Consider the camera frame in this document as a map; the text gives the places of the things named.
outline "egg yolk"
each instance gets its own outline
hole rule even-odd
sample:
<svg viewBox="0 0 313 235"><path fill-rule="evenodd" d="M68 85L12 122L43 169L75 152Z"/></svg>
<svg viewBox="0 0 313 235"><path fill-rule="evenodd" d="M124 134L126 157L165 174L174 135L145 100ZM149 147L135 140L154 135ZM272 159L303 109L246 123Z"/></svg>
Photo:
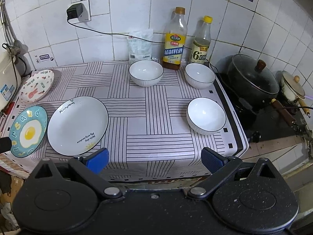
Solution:
<svg viewBox="0 0 313 235"><path fill-rule="evenodd" d="M26 140L30 140L34 137L35 135L35 128L33 126L30 126L29 128L26 129L26 132L25 132L25 139Z"/></svg>

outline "pink rabbit plate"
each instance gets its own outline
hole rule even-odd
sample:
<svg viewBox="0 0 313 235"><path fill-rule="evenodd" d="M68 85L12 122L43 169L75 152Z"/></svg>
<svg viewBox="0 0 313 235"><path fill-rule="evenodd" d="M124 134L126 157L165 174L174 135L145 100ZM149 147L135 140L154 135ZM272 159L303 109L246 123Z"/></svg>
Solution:
<svg viewBox="0 0 313 235"><path fill-rule="evenodd" d="M31 76L22 85L19 92L21 102L34 102L43 98L52 86L54 73L51 70L42 70Z"/></svg>

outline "plastic bottle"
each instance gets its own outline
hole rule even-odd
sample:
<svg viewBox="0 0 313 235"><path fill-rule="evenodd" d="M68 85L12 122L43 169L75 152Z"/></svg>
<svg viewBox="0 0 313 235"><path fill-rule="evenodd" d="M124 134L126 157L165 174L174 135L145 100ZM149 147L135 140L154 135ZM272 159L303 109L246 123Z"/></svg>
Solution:
<svg viewBox="0 0 313 235"><path fill-rule="evenodd" d="M185 8L176 7L175 16L166 27L166 37L162 66L178 70L182 60L187 35L187 23L184 19Z"/></svg>
<svg viewBox="0 0 313 235"><path fill-rule="evenodd" d="M211 23L213 18L204 16L203 25L196 34L192 44L189 62L204 64L211 43Z"/></svg>

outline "brown liquid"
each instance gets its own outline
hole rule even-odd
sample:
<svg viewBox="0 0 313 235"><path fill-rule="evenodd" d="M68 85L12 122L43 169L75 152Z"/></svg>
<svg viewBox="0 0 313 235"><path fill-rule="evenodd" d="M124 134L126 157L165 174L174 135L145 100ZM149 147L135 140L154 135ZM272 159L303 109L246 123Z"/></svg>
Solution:
<svg viewBox="0 0 313 235"><path fill-rule="evenodd" d="M175 63L171 63L171 62L164 62L162 61L161 62L163 68L167 68L167 69L170 69L170 70L179 70L179 67L180 67L180 64L175 64Z"/></svg>

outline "blue gripper pad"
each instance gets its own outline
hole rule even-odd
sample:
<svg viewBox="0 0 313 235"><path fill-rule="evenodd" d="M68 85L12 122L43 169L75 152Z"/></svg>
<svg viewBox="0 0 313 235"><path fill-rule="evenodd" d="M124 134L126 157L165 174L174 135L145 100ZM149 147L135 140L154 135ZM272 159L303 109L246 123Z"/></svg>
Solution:
<svg viewBox="0 0 313 235"><path fill-rule="evenodd" d="M109 151L106 148L102 148L85 159L87 160L86 167L99 174L109 163Z"/></svg>
<svg viewBox="0 0 313 235"><path fill-rule="evenodd" d="M202 149L201 161L212 174L228 163L227 158L221 156L208 147L204 147Z"/></svg>

